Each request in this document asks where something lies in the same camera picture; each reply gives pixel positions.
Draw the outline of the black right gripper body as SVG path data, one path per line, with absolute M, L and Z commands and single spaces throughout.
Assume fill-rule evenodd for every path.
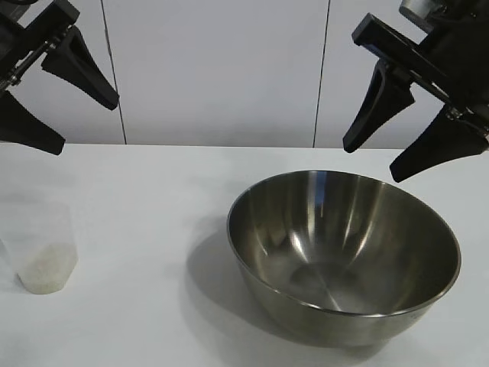
M 424 32 L 421 41 L 369 12 L 351 34 L 354 44 L 411 75 L 411 87 L 480 116 L 488 130 L 488 3 L 403 1 L 399 12 Z

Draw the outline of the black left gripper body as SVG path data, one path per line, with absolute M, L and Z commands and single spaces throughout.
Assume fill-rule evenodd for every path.
M 1 91 L 20 83 L 32 64 L 55 48 L 75 24 L 79 10 L 68 1 L 52 1 L 27 26 L 20 18 L 34 1 L 1 2 Z

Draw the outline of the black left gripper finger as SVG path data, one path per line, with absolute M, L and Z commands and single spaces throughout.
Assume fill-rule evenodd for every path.
M 65 138 L 33 116 L 13 95 L 1 95 L 1 141 L 59 155 Z
M 43 71 L 81 89 L 109 110 L 118 107 L 118 93 L 93 59 L 78 27 L 70 27 L 62 41 L 41 63 Z

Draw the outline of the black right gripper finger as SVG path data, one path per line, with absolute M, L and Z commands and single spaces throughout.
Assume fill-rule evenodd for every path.
M 383 124 L 411 106 L 415 102 L 412 83 L 407 72 L 384 60 L 376 62 L 364 101 L 342 139 L 344 150 L 356 151 Z
M 487 150 L 487 123 L 470 112 L 444 106 L 424 132 L 391 164 L 395 182 L 402 182 L 445 162 Z

